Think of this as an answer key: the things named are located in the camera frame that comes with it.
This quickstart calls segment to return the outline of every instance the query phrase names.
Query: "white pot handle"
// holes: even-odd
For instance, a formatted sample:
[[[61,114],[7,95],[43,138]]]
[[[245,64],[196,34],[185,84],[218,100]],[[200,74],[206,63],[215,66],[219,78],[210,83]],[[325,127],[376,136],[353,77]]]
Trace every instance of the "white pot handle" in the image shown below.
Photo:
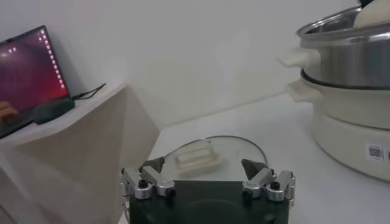
[[[324,99],[320,91],[308,86],[302,79],[288,84],[286,89],[296,103],[313,103]]]
[[[277,59],[286,68],[309,68],[321,63],[321,55],[317,50],[297,47],[288,54]]]

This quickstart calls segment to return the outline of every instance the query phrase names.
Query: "sticker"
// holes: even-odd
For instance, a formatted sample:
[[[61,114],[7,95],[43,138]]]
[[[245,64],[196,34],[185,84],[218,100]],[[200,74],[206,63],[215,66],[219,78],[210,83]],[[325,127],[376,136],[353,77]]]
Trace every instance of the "sticker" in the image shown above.
[[[383,147],[380,145],[371,145],[367,144],[367,159],[375,160],[375,161],[383,161]]]

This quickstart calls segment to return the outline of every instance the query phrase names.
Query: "stainless steel pot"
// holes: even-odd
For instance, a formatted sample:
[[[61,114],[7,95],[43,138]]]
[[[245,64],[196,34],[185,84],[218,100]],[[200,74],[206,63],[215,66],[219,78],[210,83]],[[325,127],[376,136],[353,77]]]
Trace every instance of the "stainless steel pot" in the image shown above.
[[[300,48],[280,61],[303,68],[302,77],[319,85],[390,89],[390,21],[364,28],[353,23],[360,7],[299,29]]]

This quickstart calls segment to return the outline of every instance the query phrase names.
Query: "red screen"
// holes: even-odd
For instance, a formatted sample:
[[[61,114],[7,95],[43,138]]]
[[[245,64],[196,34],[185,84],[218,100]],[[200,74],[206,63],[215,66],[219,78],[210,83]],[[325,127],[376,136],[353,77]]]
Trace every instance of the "red screen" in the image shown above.
[[[0,46],[0,101],[21,111],[67,95],[44,29]]]

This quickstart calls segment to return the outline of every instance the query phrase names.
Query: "white table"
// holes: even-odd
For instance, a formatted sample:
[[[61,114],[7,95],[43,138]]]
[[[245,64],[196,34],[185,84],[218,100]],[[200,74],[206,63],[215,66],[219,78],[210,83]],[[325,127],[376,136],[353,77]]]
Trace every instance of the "white table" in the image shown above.
[[[165,128],[150,155],[213,135],[258,144],[277,172],[297,176],[293,224],[390,223],[390,183],[367,177],[328,157],[311,137],[311,105],[281,95]]]

